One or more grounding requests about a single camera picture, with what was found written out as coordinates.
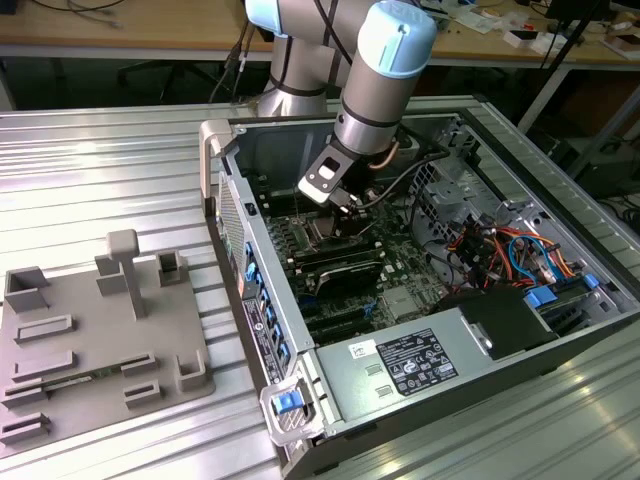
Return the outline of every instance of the paper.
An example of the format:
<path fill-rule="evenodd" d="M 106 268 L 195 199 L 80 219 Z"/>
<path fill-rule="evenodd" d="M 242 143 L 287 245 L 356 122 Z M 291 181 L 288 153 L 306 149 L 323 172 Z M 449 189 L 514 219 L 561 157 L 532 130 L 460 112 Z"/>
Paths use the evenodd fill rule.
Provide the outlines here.
<path fill-rule="evenodd" d="M 485 33 L 489 33 L 493 30 L 493 27 L 496 25 L 498 20 L 494 18 L 485 18 L 482 15 L 478 15 L 473 12 L 464 12 L 460 13 L 460 15 L 456 17 L 456 22 L 484 35 Z"/>
<path fill-rule="evenodd" d="M 370 339 L 360 343 L 352 343 L 349 345 L 349 351 L 351 352 L 351 356 L 354 360 L 368 355 L 373 355 L 374 353 L 377 353 L 376 342 L 375 340 Z"/>

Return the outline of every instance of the blue cable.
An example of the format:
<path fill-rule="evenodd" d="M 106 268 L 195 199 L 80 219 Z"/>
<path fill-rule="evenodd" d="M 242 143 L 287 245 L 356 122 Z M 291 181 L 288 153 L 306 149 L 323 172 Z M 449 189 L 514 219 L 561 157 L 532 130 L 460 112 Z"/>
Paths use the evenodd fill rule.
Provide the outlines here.
<path fill-rule="evenodd" d="M 542 243 L 540 243 L 540 241 L 537 238 L 530 237 L 529 235 L 520 235 L 518 237 L 514 237 L 513 240 L 511 240 L 511 243 L 509 244 L 509 260 L 511 261 L 513 268 L 515 268 L 518 272 L 522 273 L 523 275 L 526 275 L 531 280 L 533 280 L 533 284 L 535 286 L 538 285 L 538 281 L 536 280 L 536 277 L 531 272 L 520 268 L 520 266 L 515 260 L 515 256 L 513 254 L 513 246 L 515 245 L 516 240 L 518 240 L 519 238 L 526 238 L 531 243 L 533 243 L 536 247 L 538 247 L 542 252 L 542 254 L 544 255 L 544 259 L 547 262 L 547 265 L 549 266 L 551 271 L 554 273 L 554 275 L 559 278 L 565 278 L 562 272 L 560 272 L 560 270 L 553 265 L 553 262 L 551 261 L 551 257 L 549 257 L 549 253 L 547 252 L 547 249 L 544 248 L 544 245 L 542 245 Z"/>

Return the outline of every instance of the metal handle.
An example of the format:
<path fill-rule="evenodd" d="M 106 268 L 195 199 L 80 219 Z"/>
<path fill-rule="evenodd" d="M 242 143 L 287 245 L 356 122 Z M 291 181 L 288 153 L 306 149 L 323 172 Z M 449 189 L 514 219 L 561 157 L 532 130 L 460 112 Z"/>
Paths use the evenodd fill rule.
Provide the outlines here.
<path fill-rule="evenodd" d="M 310 398 L 311 395 L 306 387 L 306 383 L 300 375 L 296 374 L 296 372 L 300 374 L 300 371 L 296 369 L 293 375 L 285 378 L 279 383 L 274 383 L 264 387 L 260 392 L 260 406 L 262 407 L 264 418 L 267 421 L 269 435 L 271 436 L 273 443 L 279 447 L 283 447 L 298 440 L 316 437 L 324 431 L 322 414 L 318 408 L 313 408 L 314 404 Z M 285 431 L 280 425 L 279 416 L 276 415 L 271 407 L 272 399 L 278 395 L 291 392 L 295 389 L 301 391 L 302 396 L 305 399 L 305 403 L 310 408 L 310 413 L 307 417 L 308 421 L 304 425 Z"/>
<path fill-rule="evenodd" d="M 200 125 L 200 190 L 202 198 L 211 198 L 211 159 L 220 155 L 234 138 L 226 120 L 207 120 Z"/>

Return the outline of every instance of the blue release tab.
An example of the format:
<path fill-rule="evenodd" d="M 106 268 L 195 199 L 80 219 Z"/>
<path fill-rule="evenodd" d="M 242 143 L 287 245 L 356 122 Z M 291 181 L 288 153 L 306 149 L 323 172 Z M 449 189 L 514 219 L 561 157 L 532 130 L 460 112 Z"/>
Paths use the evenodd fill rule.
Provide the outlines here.
<path fill-rule="evenodd" d="M 283 393 L 273 399 L 273 406 L 276 409 L 278 415 L 291 412 L 299 408 L 304 407 L 304 401 L 302 395 L 297 390 L 293 392 Z"/>
<path fill-rule="evenodd" d="M 269 328 L 273 326 L 273 322 L 276 321 L 276 312 L 273 311 L 273 307 L 269 305 L 267 307 L 267 325 Z"/>
<path fill-rule="evenodd" d="M 247 0 L 245 8 L 251 23 L 278 36 L 282 35 L 278 0 Z"/>
<path fill-rule="evenodd" d="M 600 285 L 600 280 L 598 280 L 593 273 L 587 273 L 584 276 L 584 283 L 587 284 L 587 287 L 593 290 L 598 285 Z"/>
<path fill-rule="evenodd" d="M 556 297 L 555 293 L 553 293 L 549 287 L 545 286 L 532 288 L 524 299 L 533 308 L 538 308 L 557 300 L 558 297 Z"/>
<path fill-rule="evenodd" d="M 395 0 L 374 3 L 358 32 L 358 52 L 372 70 L 410 78 L 427 66 L 438 28 L 421 9 Z"/>
<path fill-rule="evenodd" d="M 289 347 L 287 347 L 286 343 L 280 344 L 280 353 L 282 354 L 281 356 L 284 358 L 286 363 L 289 360 Z"/>
<path fill-rule="evenodd" d="M 256 279 L 257 269 L 258 266 L 256 265 L 256 262 L 251 262 L 249 264 L 249 266 L 247 267 L 247 271 L 244 272 L 244 278 L 247 280 L 247 282 L 253 282 Z"/>

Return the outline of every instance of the light blue joint cap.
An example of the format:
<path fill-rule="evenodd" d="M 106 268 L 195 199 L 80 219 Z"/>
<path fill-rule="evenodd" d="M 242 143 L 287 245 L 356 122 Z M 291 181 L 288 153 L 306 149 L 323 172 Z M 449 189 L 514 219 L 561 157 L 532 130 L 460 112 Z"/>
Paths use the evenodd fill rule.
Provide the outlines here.
<path fill-rule="evenodd" d="M 418 75 L 431 58 L 438 29 L 425 12 L 408 3 L 384 0 L 369 9 L 358 33 L 358 51 L 380 75 Z"/>
<path fill-rule="evenodd" d="M 278 36 L 282 35 L 278 0 L 247 0 L 246 9 L 251 23 Z"/>

